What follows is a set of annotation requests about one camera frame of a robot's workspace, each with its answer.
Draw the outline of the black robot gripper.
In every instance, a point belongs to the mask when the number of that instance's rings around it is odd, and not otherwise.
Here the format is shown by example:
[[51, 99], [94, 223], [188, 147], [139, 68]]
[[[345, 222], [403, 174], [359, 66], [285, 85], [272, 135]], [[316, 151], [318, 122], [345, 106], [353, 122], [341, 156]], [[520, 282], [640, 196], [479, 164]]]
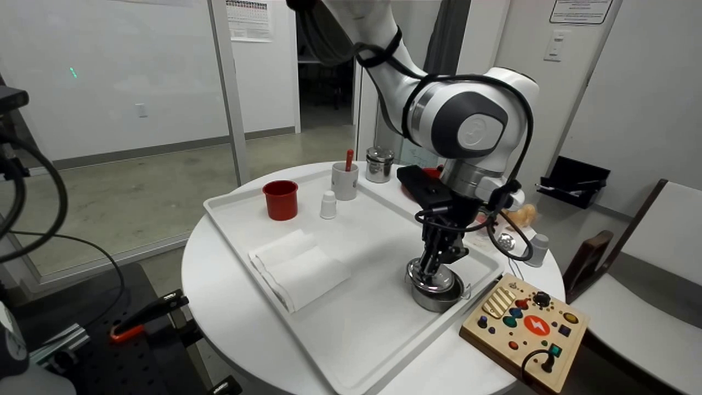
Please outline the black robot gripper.
[[449, 264], [470, 253], [470, 248], [451, 244], [465, 236], [477, 215], [479, 201], [453, 193], [419, 193], [414, 201], [421, 207], [414, 220], [423, 223], [423, 253], [417, 264], [417, 273], [430, 276], [437, 248], [442, 249], [437, 273], [445, 273]]

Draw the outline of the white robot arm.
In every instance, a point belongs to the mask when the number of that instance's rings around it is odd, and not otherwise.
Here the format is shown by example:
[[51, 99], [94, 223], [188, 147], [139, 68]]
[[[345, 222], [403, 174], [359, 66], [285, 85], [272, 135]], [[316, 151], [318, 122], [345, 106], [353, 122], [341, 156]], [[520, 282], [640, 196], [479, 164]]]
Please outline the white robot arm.
[[313, 40], [327, 42], [321, 22], [346, 40], [346, 54], [369, 74], [386, 125], [406, 140], [447, 159], [440, 211], [421, 197], [426, 253], [414, 273], [431, 276], [449, 248], [473, 228], [494, 230], [494, 217], [517, 203], [517, 170], [527, 158], [538, 83], [507, 68], [484, 74], [421, 70], [403, 46], [387, 0], [285, 0], [305, 17]]

